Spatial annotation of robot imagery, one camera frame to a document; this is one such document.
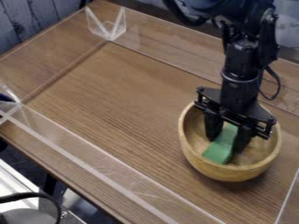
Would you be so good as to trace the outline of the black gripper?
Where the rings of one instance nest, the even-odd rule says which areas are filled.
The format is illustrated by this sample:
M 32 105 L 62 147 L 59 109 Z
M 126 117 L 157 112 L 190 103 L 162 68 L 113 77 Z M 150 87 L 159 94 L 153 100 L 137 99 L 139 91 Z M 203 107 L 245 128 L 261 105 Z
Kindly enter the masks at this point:
M 277 119 L 258 102 L 263 73 L 235 74 L 223 69 L 221 76 L 221 88 L 198 87 L 194 106 L 205 114 L 206 136 L 211 141 L 225 123 L 238 127 L 233 150 L 241 153 L 254 137 L 270 138 Z

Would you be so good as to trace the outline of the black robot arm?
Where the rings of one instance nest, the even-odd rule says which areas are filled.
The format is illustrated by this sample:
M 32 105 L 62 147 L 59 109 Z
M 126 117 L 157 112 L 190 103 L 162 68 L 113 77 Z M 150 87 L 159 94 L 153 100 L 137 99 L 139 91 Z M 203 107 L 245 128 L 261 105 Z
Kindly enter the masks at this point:
M 270 138 L 277 119 L 259 104 L 263 74 L 278 59 L 274 0 L 163 0 L 189 26 L 213 22 L 222 31 L 226 55 L 221 88 L 199 87 L 194 106 L 205 113 L 206 135 L 219 136 L 223 124 L 238 127 L 231 149 L 242 152 L 254 137 Z

